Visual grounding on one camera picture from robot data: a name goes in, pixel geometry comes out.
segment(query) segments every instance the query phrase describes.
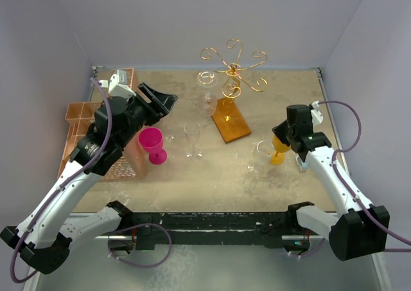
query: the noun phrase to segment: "wooden tabletop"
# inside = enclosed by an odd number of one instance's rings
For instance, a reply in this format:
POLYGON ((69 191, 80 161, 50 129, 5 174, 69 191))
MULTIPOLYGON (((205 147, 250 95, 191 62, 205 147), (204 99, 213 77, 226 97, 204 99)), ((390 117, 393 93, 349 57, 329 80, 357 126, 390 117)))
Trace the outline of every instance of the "wooden tabletop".
MULTIPOLYGON (((164 93, 176 94, 179 100, 166 122, 175 131, 176 138, 164 143, 168 160, 160 166, 148 164, 144 179, 118 180, 97 183, 80 201, 74 211, 96 212, 106 203, 119 200, 132 211, 285 211, 289 204, 311 201, 324 211, 334 211, 334 205, 320 181, 310 170, 301 173, 295 162, 295 153, 286 153, 281 166, 255 177, 247 170, 252 151, 261 140, 271 141, 271 128, 286 119, 288 105, 309 104, 324 100, 315 71, 244 71, 246 80, 263 77, 268 89, 256 93, 243 86, 236 105, 243 114, 252 133, 250 136, 225 144, 213 120, 203 117, 196 106, 202 88, 197 84, 198 71, 138 71, 139 82, 164 93), (201 127, 198 147, 203 158, 188 161, 185 151, 189 147, 184 125, 197 121, 201 127)), ((101 72, 99 79, 110 78, 101 72)), ((212 88, 218 98, 220 83, 212 88)), ((95 89, 92 101, 102 101, 95 89)), ((329 114, 321 108, 324 122, 316 131, 323 131, 337 147, 329 114)), ((160 129, 164 123, 156 125, 160 129)))

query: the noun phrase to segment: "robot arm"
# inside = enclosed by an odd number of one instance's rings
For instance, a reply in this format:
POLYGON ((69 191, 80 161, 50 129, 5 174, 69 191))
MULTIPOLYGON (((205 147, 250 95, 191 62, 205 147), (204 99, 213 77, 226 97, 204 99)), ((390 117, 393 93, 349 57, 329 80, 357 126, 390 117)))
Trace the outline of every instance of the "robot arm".
POLYGON ((119 227, 124 209, 119 208, 115 202, 75 224, 64 225, 64 222, 85 193, 122 156, 124 147, 134 135, 144 125, 153 125, 166 116, 177 101, 177 96, 156 92, 146 84, 140 84, 139 90, 150 102, 136 93, 109 98, 112 130, 109 142, 96 162, 63 188, 60 187, 61 183, 83 168, 101 148, 108 127, 104 104, 96 111, 95 122, 79 140, 60 178, 43 201, 17 227, 6 227, 0 233, 0 237, 13 249, 23 240, 19 252, 29 266, 43 274, 49 274, 61 266, 70 251, 119 227), (28 230, 33 217, 38 214, 40 216, 36 224, 28 230))
POLYGON ((338 160, 331 161, 334 150, 330 141, 324 133, 313 131, 313 126, 322 118, 317 112, 313 113, 316 108, 318 102, 310 106, 288 106, 287 119, 272 129, 278 140, 289 146, 314 171, 337 211, 335 216, 305 202, 294 209, 296 223, 329 240, 331 249, 340 260, 380 252, 385 248, 387 234, 367 218, 356 199, 338 179, 333 164, 337 165, 344 180, 357 192, 356 198, 360 198, 372 215, 386 227, 389 224, 389 213, 385 207, 375 207, 372 204, 356 187, 338 160))

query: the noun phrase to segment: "pink goblet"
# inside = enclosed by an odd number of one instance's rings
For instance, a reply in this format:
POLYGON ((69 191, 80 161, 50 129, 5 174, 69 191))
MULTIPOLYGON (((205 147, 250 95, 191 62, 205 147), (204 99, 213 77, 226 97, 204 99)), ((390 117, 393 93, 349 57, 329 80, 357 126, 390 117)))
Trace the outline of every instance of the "pink goblet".
POLYGON ((143 149, 149 154, 148 160, 152 164, 162 164, 166 161, 167 152, 162 149, 162 134, 158 128, 144 129, 139 135, 139 141, 143 149))

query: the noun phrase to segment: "white wall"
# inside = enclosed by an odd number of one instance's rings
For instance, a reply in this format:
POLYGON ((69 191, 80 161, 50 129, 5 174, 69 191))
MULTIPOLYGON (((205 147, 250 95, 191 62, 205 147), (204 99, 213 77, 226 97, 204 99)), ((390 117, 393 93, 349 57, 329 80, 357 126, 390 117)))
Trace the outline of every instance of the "white wall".
MULTIPOLYGON (((390 211, 390 228, 411 238, 411 1, 363 0, 324 68, 330 99, 351 103, 363 123, 347 154, 353 179, 390 211)), ((344 146, 356 135, 349 111, 333 107, 344 146)), ((387 247, 403 247, 389 238, 387 247)), ((410 290, 411 254, 388 254, 394 290, 410 290)))
POLYGON ((61 0, 93 64, 210 66, 200 50, 239 38, 243 64, 256 49, 265 67, 326 63, 361 0, 61 0))
MULTIPOLYGON (((58 0, 0 0, 0 229, 18 224, 55 182, 65 110, 86 99, 91 73, 58 0)), ((11 254, 1 242, 1 289, 22 290, 9 277, 11 254)))

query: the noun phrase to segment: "wooden base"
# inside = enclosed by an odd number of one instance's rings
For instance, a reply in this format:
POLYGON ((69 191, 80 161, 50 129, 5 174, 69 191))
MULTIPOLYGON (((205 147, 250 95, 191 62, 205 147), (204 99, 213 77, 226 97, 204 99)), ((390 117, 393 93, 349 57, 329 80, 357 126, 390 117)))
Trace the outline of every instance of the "wooden base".
POLYGON ((225 143, 237 140, 239 138, 248 136, 251 134, 251 130, 247 123, 245 122, 243 116, 238 110, 236 104, 223 102, 226 98, 222 98, 217 102, 216 112, 212 115, 214 123, 216 124, 218 131, 225 143))

